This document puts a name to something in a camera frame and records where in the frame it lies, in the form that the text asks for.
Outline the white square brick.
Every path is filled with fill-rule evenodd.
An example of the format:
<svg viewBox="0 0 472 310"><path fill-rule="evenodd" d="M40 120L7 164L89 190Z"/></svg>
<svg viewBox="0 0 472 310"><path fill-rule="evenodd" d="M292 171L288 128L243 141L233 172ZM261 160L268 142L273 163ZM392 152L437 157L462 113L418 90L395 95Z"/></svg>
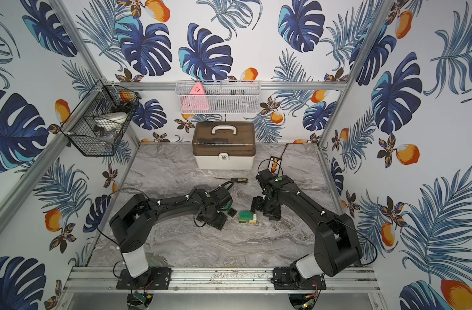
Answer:
<svg viewBox="0 0 472 310"><path fill-rule="evenodd" d="M256 225L257 224L257 214L253 214L252 219L248 221L251 225Z"/></svg>

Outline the dark green long brick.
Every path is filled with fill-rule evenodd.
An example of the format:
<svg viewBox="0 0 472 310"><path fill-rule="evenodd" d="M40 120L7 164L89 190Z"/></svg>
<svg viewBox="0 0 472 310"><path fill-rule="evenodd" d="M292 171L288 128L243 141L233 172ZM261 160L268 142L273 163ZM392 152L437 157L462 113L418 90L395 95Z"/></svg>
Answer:
<svg viewBox="0 0 472 310"><path fill-rule="evenodd" d="M252 216L255 213L252 213L251 211L241 211L238 214L238 222L239 223L248 223L250 219L252 219Z"/></svg>

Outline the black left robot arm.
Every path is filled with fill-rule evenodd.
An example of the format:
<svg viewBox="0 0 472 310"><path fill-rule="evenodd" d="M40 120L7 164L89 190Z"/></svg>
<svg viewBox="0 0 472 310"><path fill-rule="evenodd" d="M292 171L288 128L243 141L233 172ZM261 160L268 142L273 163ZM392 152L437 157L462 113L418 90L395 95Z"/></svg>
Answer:
<svg viewBox="0 0 472 310"><path fill-rule="evenodd" d="M114 241L126 268L117 276L117 289L167 289L170 268L149 264L145 244L153 227L166 220L192 215L198 228L210 226L223 229L233 199L229 190L233 180L211 191L194 187L185 195L171 198L150 198L141 192L132 196L109 220Z"/></svg>

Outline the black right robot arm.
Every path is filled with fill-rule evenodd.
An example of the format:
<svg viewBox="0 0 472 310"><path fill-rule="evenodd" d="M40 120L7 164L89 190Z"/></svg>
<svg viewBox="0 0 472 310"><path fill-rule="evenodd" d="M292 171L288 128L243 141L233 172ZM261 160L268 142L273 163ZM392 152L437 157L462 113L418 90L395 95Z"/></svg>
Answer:
<svg viewBox="0 0 472 310"><path fill-rule="evenodd" d="M289 176L258 168L256 181L262 195L251 208L270 220L281 219L281 207L291 209L314 233L313 252L274 269L276 288L304 289L312 280L334 277L363 258L360 237L364 236L346 214L336 214L308 196Z"/></svg>

